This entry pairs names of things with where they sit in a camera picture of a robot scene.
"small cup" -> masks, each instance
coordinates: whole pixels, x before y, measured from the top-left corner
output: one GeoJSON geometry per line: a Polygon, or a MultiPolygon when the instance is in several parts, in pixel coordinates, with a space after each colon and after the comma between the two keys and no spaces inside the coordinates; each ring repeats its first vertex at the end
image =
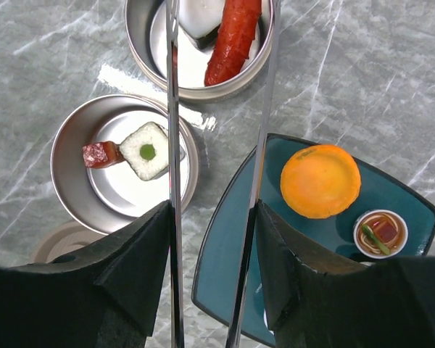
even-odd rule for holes
{"type": "Polygon", "coordinates": [[[392,212],[391,210],[370,210],[368,212],[365,212],[359,218],[356,220],[355,227],[353,228],[353,238],[355,240],[356,247],[362,252],[365,256],[368,256],[373,259],[386,259],[387,257],[394,256],[402,251],[402,249],[405,247],[407,242],[407,236],[409,232],[407,230],[406,222],[403,220],[401,216],[399,216],[397,213],[392,212]],[[391,215],[393,219],[395,219],[398,223],[400,223],[403,227],[403,237],[401,238],[401,241],[399,241],[399,245],[397,245],[396,248],[391,250],[390,255],[382,255],[382,254],[374,254],[366,249],[363,248],[363,246],[359,243],[357,240],[358,233],[360,226],[363,224],[363,221],[365,221],[367,218],[369,218],[371,215],[378,214],[378,213],[386,213],[388,215],[391,215]]]}

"silver bowl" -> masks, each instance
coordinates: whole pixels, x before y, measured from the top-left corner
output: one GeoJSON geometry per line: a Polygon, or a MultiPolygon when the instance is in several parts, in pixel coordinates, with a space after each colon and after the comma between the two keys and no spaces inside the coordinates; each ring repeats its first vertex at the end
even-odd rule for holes
{"type": "MultiPolygon", "coordinates": [[[[142,181],[126,162],[98,170],[83,163],[84,145],[108,140],[119,144],[149,121],[167,128],[166,106],[145,97],[115,94],[88,101],[63,122],[51,149],[51,179],[63,207],[85,227],[108,234],[169,199],[167,172],[142,181]]],[[[185,152],[180,164],[184,210],[198,181],[199,157],[182,119],[180,135],[185,152]]]]}
{"type": "MultiPolygon", "coordinates": [[[[163,90],[166,76],[166,19],[163,0],[127,0],[125,26],[130,50],[145,75],[163,90]]],[[[250,58],[234,78],[215,86],[204,86],[204,72],[212,47],[198,50],[179,28],[178,83],[179,97],[188,102],[216,102],[237,94],[261,71],[269,57],[273,40],[273,5],[262,1],[262,16],[257,37],[250,49],[250,58]]]]}

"table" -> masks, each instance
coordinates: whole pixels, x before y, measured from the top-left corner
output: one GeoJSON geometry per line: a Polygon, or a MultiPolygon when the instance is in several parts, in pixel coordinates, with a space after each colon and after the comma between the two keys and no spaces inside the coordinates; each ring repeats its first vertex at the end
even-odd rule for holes
{"type": "MultiPolygon", "coordinates": [[[[70,219],[49,172],[62,121],[104,94],[166,100],[128,48],[124,1],[46,3],[0,0],[0,265],[6,266],[28,262],[39,240],[70,219]]],[[[435,0],[285,0],[282,18],[270,130],[338,144],[435,204],[435,0]]],[[[190,348],[222,347],[227,334],[192,305],[191,285],[214,208],[256,144],[264,81],[265,72],[228,101],[181,107],[202,161],[183,217],[190,348]]],[[[166,279],[148,347],[170,347],[169,319],[166,279]]],[[[242,348],[257,346],[242,339],[242,348]]]]}

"tongs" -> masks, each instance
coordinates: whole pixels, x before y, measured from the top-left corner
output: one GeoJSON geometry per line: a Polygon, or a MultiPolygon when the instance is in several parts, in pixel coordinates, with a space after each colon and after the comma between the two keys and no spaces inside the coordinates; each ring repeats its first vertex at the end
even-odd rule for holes
{"type": "Polygon", "coordinates": [[[181,145],[179,136],[179,87],[177,77],[177,37],[179,0],[166,0],[167,39],[167,113],[169,135],[169,187],[171,220],[171,347],[184,348],[183,286],[182,286],[182,226],[181,226],[181,145]]]}
{"type": "Polygon", "coordinates": [[[250,257],[252,256],[254,225],[256,223],[257,203],[260,197],[262,168],[264,165],[266,140],[268,138],[270,106],[273,100],[274,84],[276,81],[278,43],[279,43],[279,36],[281,31],[281,0],[273,0],[273,8],[274,8],[273,43],[270,50],[268,76],[266,77],[266,88],[265,88],[264,102],[262,106],[260,134],[258,136],[256,155],[254,158],[252,189],[250,191],[250,197],[249,197],[249,207],[248,207],[248,214],[246,219],[244,242],[241,248],[239,277],[237,280],[233,314],[232,314],[231,322],[229,324],[229,330],[227,334],[227,340],[225,342],[225,348],[237,348],[240,344],[241,322],[243,320],[243,314],[245,308],[245,296],[247,294],[247,278],[248,278],[249,261],[250,261],[250,257]]]}

